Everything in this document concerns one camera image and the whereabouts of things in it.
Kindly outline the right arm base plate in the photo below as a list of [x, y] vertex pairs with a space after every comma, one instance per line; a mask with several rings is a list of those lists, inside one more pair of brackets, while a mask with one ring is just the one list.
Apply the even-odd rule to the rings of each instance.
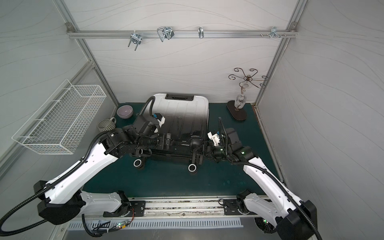
[[224, 209], [224, 215], [248, 215], [250, 211], [246, 208], [243, 200], [238, 199], [220, 199], [218, 201]]

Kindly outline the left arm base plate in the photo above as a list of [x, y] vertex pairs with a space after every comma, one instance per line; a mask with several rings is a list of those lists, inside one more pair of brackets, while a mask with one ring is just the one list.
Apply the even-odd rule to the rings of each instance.
[[145, 201], [128, 201], [122, 203], [122, 205], [113, 213], [104, 212], [104, 218], [117, 218], [117, 217], [143, 217], [146, 207]]

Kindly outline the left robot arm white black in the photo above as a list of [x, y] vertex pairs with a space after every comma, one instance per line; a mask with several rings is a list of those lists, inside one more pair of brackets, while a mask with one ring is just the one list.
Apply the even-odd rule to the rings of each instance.
[[155, 100], [151, 96], [145, 102], [132, 125], [97, 134], [86, 154], [61, 175], [51, 181], [37, 182], [35, 194], [6, 213], [1, 224], [35, 199], [41, 200], [38, 212], [42, 220], [13, 231], [1, 230], [1, 237], [17, 235], [44, 223], [61, 225], [72, 220], [90, 204], [83, 199], [81, 187], [97, 173], [126, 155], [140, 161], [151, 156], [166, 121], [163, 115], [153, 112]]

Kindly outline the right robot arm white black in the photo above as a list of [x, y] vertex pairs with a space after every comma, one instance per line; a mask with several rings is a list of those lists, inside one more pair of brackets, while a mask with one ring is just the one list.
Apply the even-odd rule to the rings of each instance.
[[317, 208], [311, 201], [303, 201], [290, 191], [265, 165], [249, 146], [244, 146], [235, 129], [208, 133], [204, 154], [216, 161], [228, 161], [243, 167], [269, 200], [255, 193], [240, 198], [243, 210], [262, 217], [265, 225], [273, 226], [282, 240], [322, 239], [318, 230]]

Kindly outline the silver black hardshell suitcase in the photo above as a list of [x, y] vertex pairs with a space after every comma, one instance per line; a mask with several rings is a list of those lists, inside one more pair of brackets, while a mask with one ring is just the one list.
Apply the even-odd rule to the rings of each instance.
[[154, 138], [171, 134], [171, 146], [166, 156], [136, 156], [134, 167], [144, 167], [146, 159], [170, 161], [188, 166], [196, 173], [203, 162], [203, 143], [207, 139], [209, 103], [205, 97], [155, 94], [138, 113], [129, 133]]

